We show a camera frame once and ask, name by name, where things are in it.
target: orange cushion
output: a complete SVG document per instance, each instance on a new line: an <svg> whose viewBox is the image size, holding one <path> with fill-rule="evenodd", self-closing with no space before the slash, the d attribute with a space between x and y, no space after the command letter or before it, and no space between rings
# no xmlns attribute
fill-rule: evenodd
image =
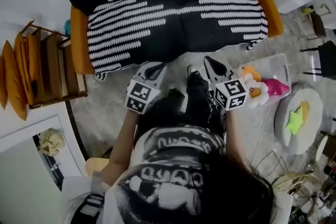
<svg viewBox="0 0 336 224"><path fill-rule="evenodd" d="M14 50L7 40L2 50L2 57L4 59L8 99L16 114L21 119L26 120L27 106L25 92L23 90Z"/></svg>
<svg viewBox="0 0 336 224"><path fill-rule="evenodd" d="M26 94L27 103L33 104L34 94L33 94L33 90L31 89L32 85L31 85L31 79L30 79L29 71L28 71L26 43L21 33L18 33L15 38L14 52L15 52L15 58L17 61L17 66L19 68L19 73L20 73L21 80L22 80L23 89Z"/></svg>
<svg viewBox="0 0 336 224"><path fill-rule="evenodd" d="M29 66L29 77L31 81L38 80L40 72L40 57L39 57L39 42L37 36L32 34L27 34L26 36L26 48L28 50L28 66Z"/></svg>
<svg viewBox="0 0 336 224"><path fill-rule="evenodd" d="M282 34L284 27L281 17L274 0L257 0L262 6L266 19L268 21L268 37L274 37Z"/></svg>
<svg viewBox="0 0 336 224"><path fill-rule="evenodd" d="M93 74L94 69L89 57L88 17L71 6L71 55L73 67L77 74Z"/></svg>
<svg viewBox="0 0 336 224"><path fill-rule="evenodd" d="M6 89L4 61L2 60L1 56L0 56L0 103L3 109L5 109L7 103L7 89Z"/></svg>

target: t-shirt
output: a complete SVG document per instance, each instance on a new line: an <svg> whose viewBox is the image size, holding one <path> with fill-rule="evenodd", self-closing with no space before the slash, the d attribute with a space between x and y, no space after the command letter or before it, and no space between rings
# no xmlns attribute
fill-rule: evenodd
<svg viewBox="0 0 336 224"><path fill-rule="evenodd" d="M155 128L142 135L129 169L112 187L103 184L104 208L97 223L194 222L201 210L204 154L224 154L221 137L197 127ZM90 193L87 177L68 177L62 188L63 223L70 223Z"/></svg>

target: long black hair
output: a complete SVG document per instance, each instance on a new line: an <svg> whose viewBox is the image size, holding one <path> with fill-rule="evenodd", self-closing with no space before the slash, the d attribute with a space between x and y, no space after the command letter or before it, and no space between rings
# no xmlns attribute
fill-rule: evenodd
<svg viewBox="0 0 336 224"><path fill-rule="evenodd" d="M212 152L204 158L200 222L271 223L275 197L267 180L237 157Z"/></svg>

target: orange sofa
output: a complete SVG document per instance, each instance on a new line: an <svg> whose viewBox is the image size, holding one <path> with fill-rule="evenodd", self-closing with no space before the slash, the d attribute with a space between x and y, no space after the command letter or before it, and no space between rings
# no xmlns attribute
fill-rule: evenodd
<svg viewBox="0 0 336 224"><path fill-rule="evenodd" d="M268 20L268 37L282 34L284 27L274 0L258 0ZM71 6L71 51L73 66L77 74L93 74L94 69L89 58L88 18Z"/></svg>

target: sneaker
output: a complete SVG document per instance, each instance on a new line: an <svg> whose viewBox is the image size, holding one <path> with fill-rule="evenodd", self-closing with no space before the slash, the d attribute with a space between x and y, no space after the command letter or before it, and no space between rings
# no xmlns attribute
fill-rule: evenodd
<svg viewBox="0 0 336 224"><path fill-rule="evenodd" d="M172 92L172 91L178 91L179 89L178 89L178 87L177 87L177 85L176 84L174 84L174 83L170 83L169 85L168 85L168 95Z"/></svg>
<svg viewBox="0 0 336 224"><path fill-rule="evenodd" d="M190 66L187 67L187 72L188 72L188 77L190 77L191 74L200 74L200 72L197 69L197 67L192 66L192 65L190 65Z"/></svg>

